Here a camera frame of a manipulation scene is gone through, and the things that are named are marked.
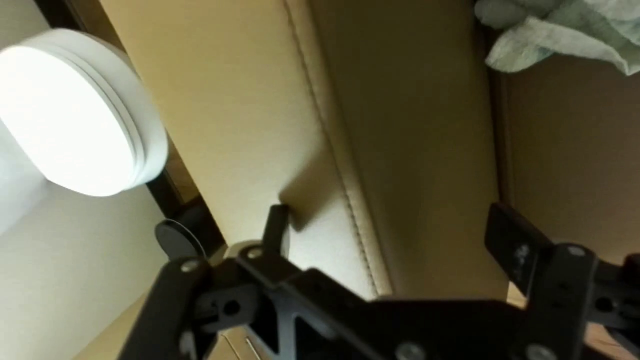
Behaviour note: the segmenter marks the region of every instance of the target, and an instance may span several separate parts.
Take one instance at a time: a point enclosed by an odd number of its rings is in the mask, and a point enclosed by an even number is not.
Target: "fabric cloth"
[[[506,29],[486,58],[495,70],[523,70],[554,53],[640,70],[638,0],[480,0],[475,10],[483,24]]]

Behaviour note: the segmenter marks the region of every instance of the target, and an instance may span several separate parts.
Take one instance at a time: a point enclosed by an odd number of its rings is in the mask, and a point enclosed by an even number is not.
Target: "white wall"
[[[45,29],[32,0],[0,0],[0,47]],[[144,186],[108,198],[49,187],[0,234],[0,359],[72,358],[166,261],[153,235],[162,215]]]

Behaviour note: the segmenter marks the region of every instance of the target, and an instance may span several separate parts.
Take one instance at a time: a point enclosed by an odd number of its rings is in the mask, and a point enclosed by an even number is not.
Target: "white light cover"
[[[136,153],[127,130],[71,61],[20,45],[0,52],[0,120],[48,180],[91,196],[129,187]]]

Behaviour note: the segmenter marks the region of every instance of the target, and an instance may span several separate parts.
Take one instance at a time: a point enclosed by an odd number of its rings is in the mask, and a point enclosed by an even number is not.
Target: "stitching seam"
[[[373,278],[373,272],[371,271],[371,264],[369,264],[369,259],[367,258],[367,253],[365,251],[364,248],[364,243],[362,241],[362,235],[360,234],[360,227],[358,226],[358,222],[356,221],[356,216],[354,214],[353,211],[353,205],[351,203],[351,198],[349,197],[349,193],[347,191],[347,186],[346,183],[344,181],[344,178],[342,176],[342,172],[340,171],[340,168],[338,167],[338,161],[336,160],[335,157],[335,149],[333,147],[333,144],[331,143],[331,141],[329,141],[330,137],[329,137],[329,133],[326,129],[326,127],[324,126],[324,117],[320,108],[320,103],[317,99],[317,95],[316,95],[316,91],[314,90],[313,87],[313,82],[311,80],[311,74],[309,71],[309,67],[307,64],[307,57],[305,57],[305,53],[302,49],[302,44],[300,42],[300,37],[298,35],[298,29],[296,27],[296,23],[294,22],[293,19],[293,14],[291,12],[291,7],[289,6],[289,2],[287,0],[283,0],[283,4],[285,7],[285,10],[287,12],[287,18],[289,20],[289,28],[291,29],[291,33],[293,35],[293,40],[296,44],[296,50],[298,51],[298,55],[300,56],[300,61],[302,63],[302,67],[303,67],[303,71],[305,73],[305,80],[307,82],[307,88],[309,91],[309,94],[311,95],[311,97],[313,98],[313,104],[314,104],[314,111],[316,113],[316,120],[320,123],[320,128],[321,131],[324,134],[324,138],[327,141],[328,145],[329,145],[329,150],[331,152],[331,157],[333,158],[333,165],[336,169],[336,173],[338,174],[338,178],[340,179],[340,189],[342,190],[342,195],[343,197],[346,199],[346,203],[347,203],[347,209],[348,209],[348,213],[349,213],[349,217],[351,218],[351,223],[353,224],[353,228],[355,229],[356,232],[356,238],[357,238],[357,243],[358,243],[358,250],[360,253],[360,257],[364,260],[364,263],[367,267],[367,278],[369,280],[369,286],[373,289],[373,292],[375,294],[375,296],[377,297],[378,295],[380,295],[379,291],[378,291],[378,287],[376,286],[376,282]]]

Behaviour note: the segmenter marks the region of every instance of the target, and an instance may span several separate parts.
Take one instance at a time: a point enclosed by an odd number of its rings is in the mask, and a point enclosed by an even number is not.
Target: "screw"
[[[187,260],[180,266],[180,270],[182,270],[182,272],[191,272],[197,268],[199,264],[200,262],[198,260]]]
[[[249,252],[247,252],[246,255],[250,259],[259,258],[262,256],[262,249],[260,249],[259,247],[254,247],[253,249],[249,250]]]
[[[424,350],[416,343],[404,342],[396,348],[397,360],[426,360],[426,358]]]
[[[544,345],[529,344],[526,352],[528,360],[557,360],[554,352]]]
[[[573,256],[584,256],[585,254],[584,249],[579,246],[569,246],[567,250],[569,250],[569,254]]]

